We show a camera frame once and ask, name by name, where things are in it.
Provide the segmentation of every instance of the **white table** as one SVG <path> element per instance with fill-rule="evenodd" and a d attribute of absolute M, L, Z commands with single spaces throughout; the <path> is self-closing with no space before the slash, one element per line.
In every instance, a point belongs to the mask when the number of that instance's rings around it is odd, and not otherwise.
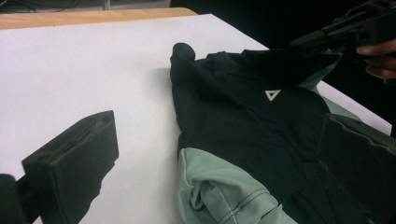
<path fill-rule="evenodd" d="M 265 49 L 211 15 L 0 31 L 0 173 L 20 178 L 33 151 L 114 110 L 120 158 L 81 223 L 180 223 L 169 78 L 177 42 L 197 59 Z"/>

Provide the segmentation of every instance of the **wooden surface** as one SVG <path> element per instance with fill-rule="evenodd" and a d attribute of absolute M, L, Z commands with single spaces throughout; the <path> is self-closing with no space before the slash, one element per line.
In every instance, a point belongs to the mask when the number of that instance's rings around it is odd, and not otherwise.
<path fill-rule="evenodd" d="M 107 21 L 137 21 L 197 15 L 184 7 L 129 9 L 109 11 L 78 11 L 54 13 L 0 14 L 0 29 L 69 25 Z"/>

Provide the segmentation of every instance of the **light green fabric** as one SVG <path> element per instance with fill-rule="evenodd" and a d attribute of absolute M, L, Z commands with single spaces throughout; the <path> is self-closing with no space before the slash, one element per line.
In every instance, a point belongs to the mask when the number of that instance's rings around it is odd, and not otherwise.
<path fill-rule="evenodd" d="M 326 51 L 324 52 L 324 54 L 332 54 L 330 51 Z M 299 86 L 302 88 L 305 88 L 307 90 L 313 91 L 315 93 L 317 93 L 318 95 L 318 89 L 317 89 L 317 85 L 318 83 L 325 78 L 334 68 L 335 66 L 340 62 L 342 54 L 340 54 L 340 58 L 338 60 L 336 60 L 334 63 L 330 64 L 329 66 L 325 67 L 324 69 L 314 73 L 310 78 L 308 78 L 304 83 L 300 84 Z M 355 114 L 349 112 L 348 110 L 346 110 L 345 108 L 341 107 L 340 105 L 336 104 L 335 102 L 321 96 L 324 100 L 324 102 L 326 103 L 327 107 L 329 107 L 329 110 L 332 114 L 336 114 L 336 115 L 342 115 L 351 119 L 357 119 L 357 120 L 361 120 L 358 116 L 356 116 Z"/>
<path fill-rule="evenodd" d="M 179 153 L 178 206 L 184 223 L 296 223 L 251 175 L 196 148 Z"/>

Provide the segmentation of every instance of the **white triangle logo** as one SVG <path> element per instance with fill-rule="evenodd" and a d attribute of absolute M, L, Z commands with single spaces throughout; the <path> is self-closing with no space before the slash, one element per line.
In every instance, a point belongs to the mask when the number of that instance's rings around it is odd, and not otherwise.
<path fill-rule="evenodd" d="M 268 100 L 273 101 L 277 95 L 280 93 L 280 91 L 266 91 L 265 94 L 268 97 Z"/>

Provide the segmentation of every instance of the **human hand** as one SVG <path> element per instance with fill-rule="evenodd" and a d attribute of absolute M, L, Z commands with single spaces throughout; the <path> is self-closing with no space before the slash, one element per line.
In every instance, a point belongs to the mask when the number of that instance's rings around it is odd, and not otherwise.
<path fill-rule="evenodd" d="M 396 57 L 389 56 L 390 53 L 394 55 L 396 52 L 396 39 L 378 45 L 361 46 L 357 48 L 357 52 L 372 56 L 365 60 L 368 63 L 368 74 L 382 79 L 396 78 Z"/>

